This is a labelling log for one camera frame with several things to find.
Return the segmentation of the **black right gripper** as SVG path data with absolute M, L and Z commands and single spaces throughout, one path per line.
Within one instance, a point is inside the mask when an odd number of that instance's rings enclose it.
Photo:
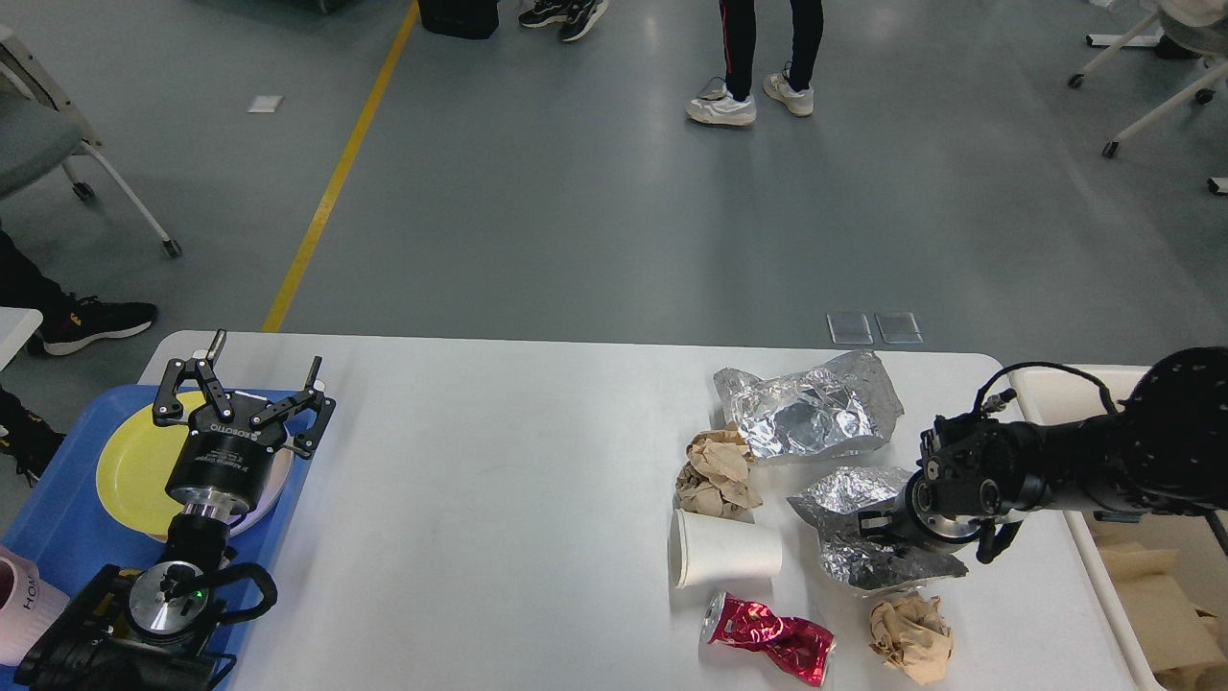
M 923 473 L 912 473 L 898 497 L 895 511 L 857 512 L 860 538 L 898 538 L 900 545 L 931 554 L 957 554 L 977 542 L 980 523 L 976 517 L 923 511 L 921 500 L 930 495 L 926 485 Z

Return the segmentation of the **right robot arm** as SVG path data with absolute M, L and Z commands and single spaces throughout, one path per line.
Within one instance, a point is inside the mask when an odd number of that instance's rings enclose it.
M 1185 349 L 1160 360 L 1100 416 L 1043 425 L 1000 421 L 977 390 L 970 412 L 935 419 L 919 469 L 887 511 L 862 511 L 860 535 L 953 554 L 977 545 L 990 563 L 1027 512 L 1212 515 L 1227 506 L 1227 353 Z

